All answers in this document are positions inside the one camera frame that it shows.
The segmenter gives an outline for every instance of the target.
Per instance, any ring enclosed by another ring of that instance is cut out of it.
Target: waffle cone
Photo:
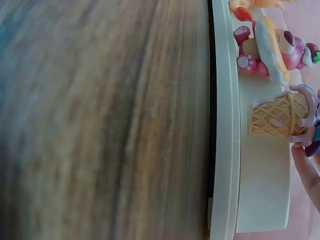
[[[263,103],[251,111],[248,134],[255,136],[298,136],[307,129],[298,126],[299,119],[306,119],[309,108],[305,95],[287,93]]]

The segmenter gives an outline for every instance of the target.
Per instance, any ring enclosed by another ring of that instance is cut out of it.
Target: pink bear figurine
[[[252,23],[253,38],[247,26],[233,32],[239,46],[236,59],[239,69],[261,74],[282,86],[287,85],[294,69],[311,67],[320,61],[320,51],[313,43],[306,43],[290,31],[277,29],[267,17]]]

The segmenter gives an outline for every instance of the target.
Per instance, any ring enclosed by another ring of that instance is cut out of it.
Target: hand
[[[295,167],[300,175],[302,184],[313,205],[320,213],[320,176],[302,147],[292,147],[292,156]],[[313,159],[317,167],[320,167],[320,151]]]

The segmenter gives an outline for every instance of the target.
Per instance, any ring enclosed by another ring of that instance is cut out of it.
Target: plastic toy
[[[320,51],[313,43],[306,43],[291,32],[277,29],[267,17],[252,22],[253,38],[249,27],[240,26],[233,32],[239,46],[236,59],[241,71],[261,74],[272,82],[286,86],[290,71],[311,67],[320,61]]]
[[[249,7],[269,8],[275,6],[282,9],[284,6],[281,1],[292,2],[292,0],[230,0],[229,9],[239,21],[252,22],[253,17],[248,11]]]
[[[248,134],[285,137],[310,157],[320,149],[320,89],[315,93],[304,84],[289,89],[273,100],[252,102]]]

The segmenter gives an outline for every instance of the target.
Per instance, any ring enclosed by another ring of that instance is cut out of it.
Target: wood grain
[[[202,240],[205,0],[0,0],[8,240]]]

